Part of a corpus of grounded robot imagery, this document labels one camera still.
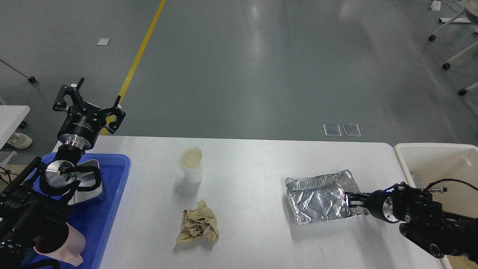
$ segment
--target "white sneaker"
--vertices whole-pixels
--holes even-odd
[[[7,144],[17,149],[26,149],[32,144],[33,140],[22,133],[13,133],[7,140]]]

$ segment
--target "crumpled brown paper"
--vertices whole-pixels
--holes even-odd
[[[216,215],[204,200],[197,202],[197,209],[183,211],[181,232],[176,243],[193,241],[199,238],[214,242],[219,237]]]

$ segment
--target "aluminum foil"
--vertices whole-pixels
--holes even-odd
[[[348,218],[364,213],[349,208],[345,192],[360,192],[349,170],[313,178],[285,180],[289,205],[298,224]]]

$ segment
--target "chair wheel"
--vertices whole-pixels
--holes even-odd
[[[468,92],[467,90],[461,89],[461,90],[458,91],[458,95],[463,96],[463,95],[465,95],[467,92]]]
[[[18,125],[18,127],[21,128],[21,129],[25,128],[26,126],[27,126],[27,122],[26,122],[26,121],[22,121],[22,122],[20,123],[20,125]]]

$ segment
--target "paper cup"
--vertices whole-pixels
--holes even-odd
[[[81,253],[85,250],[86,243],[85,236],[67,223],[58,238],[48,240],[38,237],[33,248],[38,254],[78,266],[83,262]]]
[[[203,179],[203,152],[197,146],[181,149],[178,162],[190,182],[198,183]]]

